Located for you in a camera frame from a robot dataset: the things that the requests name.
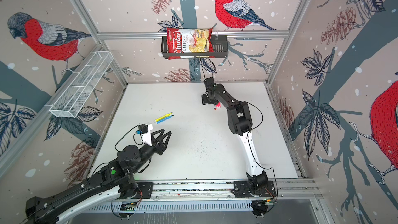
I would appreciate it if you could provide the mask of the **yellow highlighter pen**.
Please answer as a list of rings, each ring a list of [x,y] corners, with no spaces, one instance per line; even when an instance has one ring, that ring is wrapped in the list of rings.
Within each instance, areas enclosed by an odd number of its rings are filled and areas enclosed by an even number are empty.
[[[163,116],[157,118],[157,119],[155,120],[155,122],[159,122],[159,121],[161,121],[161,120],[163,120],[163,119],[165,119],[165,118],[167,118],[167,117],[169,117],[169,116],[172,116],[172,114],[173,114],[173,112],[168,113],[168,114],[166,114],[166,115],[163,115]]]

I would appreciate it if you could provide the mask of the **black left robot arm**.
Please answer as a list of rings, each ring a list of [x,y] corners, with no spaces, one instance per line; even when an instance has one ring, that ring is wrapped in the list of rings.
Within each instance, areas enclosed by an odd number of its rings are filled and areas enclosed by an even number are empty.
[[[141,190],[134,175],[144,172],[154,154],[163,155],[171,132],[163,129],[149,136],[149,144],[128,145],[116,159],[101,164],[93,175],[67,190],[47,198],[33,197],[26,203],[26,224],[61,224],[106,201],[134,199],[142,201],[152,185]]]

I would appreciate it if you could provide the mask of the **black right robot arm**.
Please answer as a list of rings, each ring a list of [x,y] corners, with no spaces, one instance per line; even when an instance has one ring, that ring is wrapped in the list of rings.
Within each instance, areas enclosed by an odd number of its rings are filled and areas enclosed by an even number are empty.
[[[228,126],[232,134],[240,139],[245,154],[248,191],[259,197],[266,193],[269,186],[265,168],[259,163],[252,138],[253,122],[249,104],[239,101],[230,95],[222,84],[215,83],[213,78],[204,79],[206,93],[202,95],[203,105],[221,104],[227,109]]]

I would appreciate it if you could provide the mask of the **blue highlighter pen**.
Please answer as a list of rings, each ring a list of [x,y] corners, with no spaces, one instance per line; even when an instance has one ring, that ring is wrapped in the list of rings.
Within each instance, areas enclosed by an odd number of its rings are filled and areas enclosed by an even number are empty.
[[[164,118],[162,118],[162,119],[160,119],[160,120],[156,121],[156,123],[157,123],[157,124],[159,124],[159,123],[161,123],[161,122],[163,122],[163,121],[166,121],[166,120],[168,120],[168,119],[172,118],[173,116],[174,116],[174,115],[169,115],[169,116],[166,116],[166,117],[164,117]]]

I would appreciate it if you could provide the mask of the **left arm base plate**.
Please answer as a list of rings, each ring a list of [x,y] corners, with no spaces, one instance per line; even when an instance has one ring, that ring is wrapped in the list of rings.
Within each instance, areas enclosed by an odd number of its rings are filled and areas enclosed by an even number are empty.
[[[153,191],[153,182],[137,182],[128,184],[121,191],[121,199],[150,199]]]

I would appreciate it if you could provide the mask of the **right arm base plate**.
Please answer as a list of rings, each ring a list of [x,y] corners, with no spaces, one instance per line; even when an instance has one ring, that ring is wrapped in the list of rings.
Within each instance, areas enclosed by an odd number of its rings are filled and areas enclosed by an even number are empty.
[[[237,198],[276,198],[277,196],[276,187],[271,180],[259,186],[252,185],[248,180],[234,181],[231,193]]]

